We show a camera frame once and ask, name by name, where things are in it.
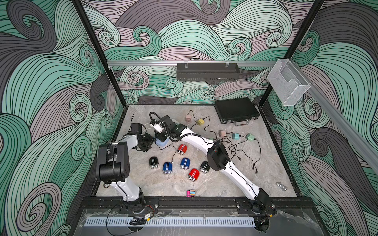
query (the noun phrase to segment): white slotted grille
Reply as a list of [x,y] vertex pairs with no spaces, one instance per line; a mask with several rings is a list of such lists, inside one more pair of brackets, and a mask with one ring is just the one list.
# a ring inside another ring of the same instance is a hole
[[[129,225],[132,216],[109,217],[108,227],[111,226],[132,226]],[[88,217],[84,226],[105,226],[106,216]],[[144,226],[170,226],[170,227],[255,227],[252,217],[154,217]]]

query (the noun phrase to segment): black briefcase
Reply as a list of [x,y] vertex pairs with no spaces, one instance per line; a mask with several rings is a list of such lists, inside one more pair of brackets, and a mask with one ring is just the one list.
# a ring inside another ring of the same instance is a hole
[[[248,121],[256,120],[260,116],[255,106],[246,97],[216,101],[214,106],[222,124],[247,125]],[[236,122],[242,121],[245,123],[236,124]]]

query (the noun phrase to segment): black frame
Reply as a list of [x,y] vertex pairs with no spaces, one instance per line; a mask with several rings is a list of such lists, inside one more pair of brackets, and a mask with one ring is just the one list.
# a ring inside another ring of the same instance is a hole
[[[290,59],[295,50],[297,49],[297,47],[299,46],[299,44],[301,43],[303,37],[306,35],[308,29],[310,28],[315,16],[317,15],[317,13],[319,12],[322,4],[323,4],[324,0],[315,0],[308,15],[306,16],[306,18],[304,19],[303,23],[302,23],[302,26],[300,28],[300,30],[298,31],[297,35],[295,36],[292,44],[290,45],[286,55],[284,56],[285,59]],[[116,91],[116,94],[118,96],[118,98],[120,99],[120,102],[122,104],[122,107],[123,107],[123,111],[122,111],[122,114],[121,114],[121,118],[118,122],[118,125],[117,125],[117,128],[116,128],[116,131],[112,137],[112,141],[116,141],[116,138],[119,134],[119,130],[121,128],[121,125],[123,123],[123,120],[126,116],[126,112],[127,112],[127,109],[128,109],[128,104],[126,103],[123,95],[122,95],[122,92],[121,92],[121,89],[119,88],[118,86],[118,83],[117,83],[117,80],[116,80],[116,77],[113,73],[113,71],[108,67],[108,64],[107,64],[107,59],[106,59],[106,56],[99,44],[99,41],[95,35],[95,32],[92,28],[92,25],[89,21],[89,18],[83,8],[83,5],[81,3],[80,0],[72,0],[72,3],[76,9],[76,12],[78,13],[79,17],[80,17],[80,20],[89,36],[89,39],[90,41],[92,42],[93,44],[93,47],[105,69],[105,73],[107,74],[114,90]],[[267,89],[265,90],[265,93],[264,95],[261,97],[259,103],[258,103],[258,108],[260,110],[260,113],[261,113],[261,116],[262,116],[262,119],[264,120],[264,123],[268,129],[268,132],[269,132],[269,135],[271,136],[271,139],[273,140],[273,143],[274,143],[274,146],[280,156],[280,159],[285,167],[285,170],[289,176],[289,179],[291,181],[291,184],[293,185],[293,188],[295,190],[295,192],[297,193],[298,196],[300,196],[300,191],[299,191],[299,188],[297,186],[297,183],[295,181],[295,179],[293,178],[293,175],[290,171],[290,168],[282,154],[282,151],[281,149],[279,148],[279,145],[276,141],[276,139],[274,138],[274,135],[272,133],[272,130],[270,129],[270,126],[269,126],[269,123],[268,121],[266,120],[266,117],[264,115],[264,112],[262,111],[262,106],[264,105],[264,103],[266,102],[270,92],[272,90],[272,87],[269,85],[267,87]],[[198,106],[198,105],[213,105],[213,104],[143,104],[143,105],[185,105],[185,106],[188,106],[188,105],[195,105],[195,106]],[[93,178],[94,173],[88,173],[86,179],[91,179]],[[121,204],[123,203],[123,200],[121,197],[94,197],[97,190],[98,190],[98,187],[100,185],[100,181],[96,180],[93,188],[92,188],[92,191],[91,191],[91,196],[90,197],[83,197],[82,198],[82,201],[81,201],[81,204],[76,212],[76,215],[73,217],[72,219],[72,222],[74,222],[74,224],[72,225],[72,228],[70,230],[70,233],[69,235],[73,235],[74,233],[74,230],[76,229],[76,226],[78,224],[78,221],[81,217],[81,214],[82,214],[82,211],[83,209],[96,209],[96,208],[111,208],[111,207],[114,207],[118,204]],[[282,210],[282,209],[299,209],[299,208],[309,208],[311,209],[313,212],[314,212],[314,215],[316,217],[316,220],[318,222],[318,224],[320,225],[324,235],[328,236],[329,233],[325,227],[325,225],[323,224],[322,220],[321,220],[321,217],[319,215],[319,213],[317,212],[317,209],[313,203],[313,201],[311,200],[311,198],[309,197],[273,197],[272,198],[273,200],[273,204],[275,205],[275,207],[279,210]],[[166,203],[166,205],[163,205],[162,207],[160,207],[160,209],[166,209],[166,210],[169,210],[169,208],[173,209],[198,209],[199,207],[201,209],[235,209],[235,210],[238,210],[241,214],[243,212],[241,212],[241,210],[243,210],[243,207],[240,207],[239,208],[237,207],[237,203],[241,203],[243,201],[248,201],[247,198],[245,197],[195,197],[195,198],[186,198],[186,197],[146,197],[146,202],[147,203],[152,203],[152,202],[164,202]]]
[[[248,214],[249,217],[264,216],[255,213],[245,213],[241,202],[248,202],[245,197],[145,197],[147,205],[158,205],[157,212],[170,213],[174,210],[235,210],[238,214]],[[315,220],[325,236],[329,236],[318,210],[310,197],[272,197],[277,210],[310,209]],[[85,209],[110,209],[122,206],[122,197],[84,197],[75,215],[75,224],[71,226],[68,236],[72,236]]]
[[111,71],[108,67],[108,63],[107,63],[108,60],[106,59],[105,53],[102,50],[100,43],[95,35],[95,31],[93,30],[93,27],[89,21],[89,18],[84,10],[83,4],[81,3],[80,0],[72,0],[72,3],[75,7],[77,14],[79,15],[79,18],[85,28],[85,31],[88,34],[89,40],[91,40],[94,50],[96,51],[97,56],[99,57],[100,62],[105,69],[105,73],[107,74],[111,84],[113,85],[114,90],[116,91],[116,94],[119,100],[121,101],[123,108],[127,109],[128,105],[125,101],[125,98],[122,95],[121,89],[118,86],[117,79],[113,71]]

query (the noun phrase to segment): aluminum rail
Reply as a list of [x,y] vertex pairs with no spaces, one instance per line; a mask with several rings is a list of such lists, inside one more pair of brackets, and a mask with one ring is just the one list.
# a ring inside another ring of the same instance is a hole
[[177,63],[237,63],[240,66],[273,67],[276,61],[166,61],[166,60],[108,60],[108,66],[177,66]]

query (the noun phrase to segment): red cup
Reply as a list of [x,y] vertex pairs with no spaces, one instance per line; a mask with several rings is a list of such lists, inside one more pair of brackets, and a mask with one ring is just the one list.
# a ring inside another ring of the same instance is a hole
[[188,147],[185,144],[181,144],[177,149],[177,153],[180,155],[184,155],[187,149]]
[[197,169],[192,169],[189,172],[188,179],[190,179],[192,182],[196,181],[198,177],[200,176],[200,172]]

